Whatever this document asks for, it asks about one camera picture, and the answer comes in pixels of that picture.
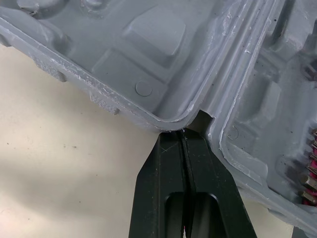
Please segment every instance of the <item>white surface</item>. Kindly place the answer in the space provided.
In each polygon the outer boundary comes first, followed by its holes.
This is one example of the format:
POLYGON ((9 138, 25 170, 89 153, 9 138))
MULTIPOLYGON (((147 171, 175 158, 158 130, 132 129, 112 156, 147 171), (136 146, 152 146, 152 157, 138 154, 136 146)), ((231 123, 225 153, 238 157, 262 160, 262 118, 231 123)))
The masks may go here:
MULTIPOLYGON (((127 238, 135 179, 157 134, 0 47, 0 237, 127 238)), ((245 202, 258 238, 292 227, 245 202)))

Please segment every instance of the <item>black clamp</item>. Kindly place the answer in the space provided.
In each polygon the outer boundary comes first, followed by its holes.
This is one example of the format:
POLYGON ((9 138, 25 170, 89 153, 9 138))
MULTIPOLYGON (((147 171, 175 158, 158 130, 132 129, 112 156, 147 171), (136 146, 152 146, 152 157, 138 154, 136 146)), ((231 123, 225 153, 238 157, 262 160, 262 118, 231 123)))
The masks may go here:
POLYGON ((129 238, 256 238, 230 172, 198 133, 162 133, 140 170, 129 238))

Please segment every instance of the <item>molded plastic tray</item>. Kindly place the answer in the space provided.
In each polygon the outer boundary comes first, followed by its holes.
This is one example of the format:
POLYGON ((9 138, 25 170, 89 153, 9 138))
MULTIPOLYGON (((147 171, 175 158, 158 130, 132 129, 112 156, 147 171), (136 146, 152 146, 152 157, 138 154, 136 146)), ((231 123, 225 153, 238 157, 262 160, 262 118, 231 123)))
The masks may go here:
POLYGON ((317 127, 316 0, 2 0, 0 42, 152 130, 211 118, 241 192, 317 237, 297 175, 317 127))

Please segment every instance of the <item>circular molded mark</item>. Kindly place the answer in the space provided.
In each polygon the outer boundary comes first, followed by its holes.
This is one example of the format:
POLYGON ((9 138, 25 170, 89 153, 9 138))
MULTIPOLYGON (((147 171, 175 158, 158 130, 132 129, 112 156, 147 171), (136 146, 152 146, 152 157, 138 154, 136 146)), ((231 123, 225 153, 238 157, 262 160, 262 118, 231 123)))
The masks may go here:
POLYGON ((238 129, 233 125, 229 131, 228 138, 231 140, 236 140, 239 137, 238 129))
POLYGON ((135 84, 135 91, 142 97, 147 97, 152 93, 152 87, 144 81, 135 84))
POLYGON ((86 6, 93 10, 97 10, 103 7, 105 0, 84 0, 86 6))

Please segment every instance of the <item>gray plastic case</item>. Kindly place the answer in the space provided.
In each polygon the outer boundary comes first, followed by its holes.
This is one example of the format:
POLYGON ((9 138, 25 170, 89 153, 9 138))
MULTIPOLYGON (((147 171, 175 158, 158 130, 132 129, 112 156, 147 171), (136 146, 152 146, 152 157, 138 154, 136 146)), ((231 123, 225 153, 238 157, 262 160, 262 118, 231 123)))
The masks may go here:
POLYGON ((298 174, 317 127, 316 0, 1 0, 0 42, 113 114, 178 130, 212 117, 240 191, 317 237, 298 174))

